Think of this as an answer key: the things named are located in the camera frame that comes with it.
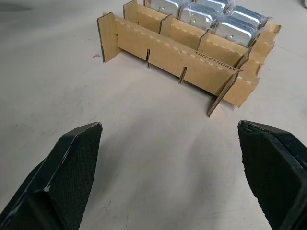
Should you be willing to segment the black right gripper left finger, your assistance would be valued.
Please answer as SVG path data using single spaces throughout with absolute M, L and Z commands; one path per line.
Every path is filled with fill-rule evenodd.
M 103 127 L 93 122 L 62 135 L 0 215 L 2 230 L 77 230 L 94 182 Z

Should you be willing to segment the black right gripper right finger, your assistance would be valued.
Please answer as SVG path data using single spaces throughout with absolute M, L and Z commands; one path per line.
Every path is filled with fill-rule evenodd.
M 307 228 L 307 148 L 293 134 L 241 120 L 238 135 L 248 185 L 273 230 Z

